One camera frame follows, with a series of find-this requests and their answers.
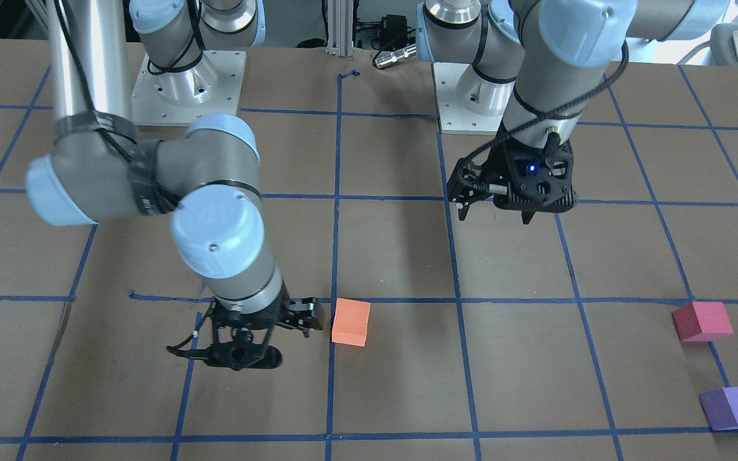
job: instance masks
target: metal base plate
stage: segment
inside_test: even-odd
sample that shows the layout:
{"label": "metal base plate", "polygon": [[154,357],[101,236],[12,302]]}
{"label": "metal base plate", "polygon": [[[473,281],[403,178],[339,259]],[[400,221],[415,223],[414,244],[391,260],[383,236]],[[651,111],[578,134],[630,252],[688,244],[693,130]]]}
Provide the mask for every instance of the metal base plate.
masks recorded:
{"label": "metal base plate", "polygon": [[457,98],[457,82],[469,64],[436,62],[434,69],[434,93],[440,114],[440,131],[454,134],[496,134],[503,114],[484,116],[466,109]]}
{"label": "metal base plate", "polygon": [[247,53],[243,51],[206,51],[205,58],[218,70],[222,77],[222,91],[214,92],[211,99],[196,106],[173,106],[158,96],[158,78],[147,72],[147,55],[141,61],[141,70],[133,88],[131,105],[133,122],[148,126],[187,126],[195,119],[208,113],[238,114],[238,99],[241,97],[244,65]]}

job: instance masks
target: robotic arm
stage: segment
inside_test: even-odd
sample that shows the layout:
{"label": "robotic arm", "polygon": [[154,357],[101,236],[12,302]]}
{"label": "robotic arm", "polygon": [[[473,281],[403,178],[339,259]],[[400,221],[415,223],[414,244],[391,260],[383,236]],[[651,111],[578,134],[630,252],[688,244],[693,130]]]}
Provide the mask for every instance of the robotic arm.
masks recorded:
{"label": "robotic arm", "polygon": [[[315,298],[290,300],[284,285],[264,233],[251,129],[232,114],[213,113],[192,123],[184,140],[138,140],[129,121],[120,3],[47,5],[56,152],[30,164],[33,208],[52,225],[172,213],[179,254],[214,294],[202,319],[211,320],[213,344],[181,350],[185,341],[168,350],[233,370],[278,367],[281,352],[269,345],[275,326],[308,336],[322,330],[323,312]],[[223,327],[232,341],[220,340]],[[253,330],[266,330],[260,344]]]}
{"label": "robotic arm", "polygon": [[[478,0],[423,3],[420,58],[457,61],[455,55],[471,56],[469,50],[476,49],[471,69],[477,76],[490,84],[513,81],[495,139],[459,160],[448,179],[448,197],[457,204],[461,221],[474,202],[489,197],[495,207],[519,210],[524,224],[536,212],[563,213],[574,207],[568,139],[589,99],[625,69],[625,38],[696,38],[727,5],[727,0],[492,0],[488,8]],[[507,20],[511,15],[513,23]],[[496,44],[490,44],[487,29],[501,32],[495,34]],[[501,35],[521,44],[525,55]],[[487,61],[495,54],[489,50],[496,50],[500,61]],[[623,63],[603,81],[607,64],[620,50]],[[495,75],[495,69],[501,73]],[[486,149],[487,160],[475,165],[474,157]]]}

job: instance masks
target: foam block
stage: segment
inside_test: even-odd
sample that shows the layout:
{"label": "foam block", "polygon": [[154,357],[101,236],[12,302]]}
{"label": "foam block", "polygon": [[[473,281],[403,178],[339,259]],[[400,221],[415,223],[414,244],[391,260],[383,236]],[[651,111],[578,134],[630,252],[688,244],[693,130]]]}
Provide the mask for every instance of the foam block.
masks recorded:
{"label": "foam block", "polygon": [[355,300],[338,298],[334,307],[332,342],[366,345],[366,329],[369,327],[369,309],[372,305]]}
{"label": "foam block", "polygon": [[723,303],[693,301],[671,315],[680,341],[714,341],[733,334]]}
{"label": "foam block", "polygon": [[705,392],[700,401],[714,431],[738,429],[738,387]]}

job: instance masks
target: metal frame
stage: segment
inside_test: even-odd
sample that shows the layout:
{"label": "metal frame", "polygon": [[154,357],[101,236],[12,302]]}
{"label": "metal frame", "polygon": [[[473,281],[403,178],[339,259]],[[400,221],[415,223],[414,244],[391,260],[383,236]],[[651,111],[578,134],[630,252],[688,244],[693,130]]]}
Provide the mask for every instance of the metal frame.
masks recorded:
{"label": "metal frame", "polygon": [[354,3],[352,0],[326,0],[326,52],[342,58],[354,54],[352,30],[354,30]]}

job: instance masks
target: black tape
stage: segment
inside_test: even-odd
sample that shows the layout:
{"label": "black tape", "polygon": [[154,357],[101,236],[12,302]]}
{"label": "black tape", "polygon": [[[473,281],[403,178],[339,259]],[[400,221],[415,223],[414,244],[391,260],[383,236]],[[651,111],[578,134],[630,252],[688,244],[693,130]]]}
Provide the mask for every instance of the black tape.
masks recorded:
{"label": "black tape", "polygon": [[136,144],[131,151],[131,161],[127,169],[135,207],[139,213],[146,216],[166,214],[173,210],[169,202],[158,192],[156,167],[160,143],[161,140],[147,140]]}
{"label": "black tape", "polygon": [[100,111],[85,111],[56,120],[54,126],[56,139],[53,143],[58,143],[58,140],[70,134],[96,131],[97,129],[106,129],[133,142],[138,137],[138,129],[136,129],[135,124],[124,117],[100,113]]}

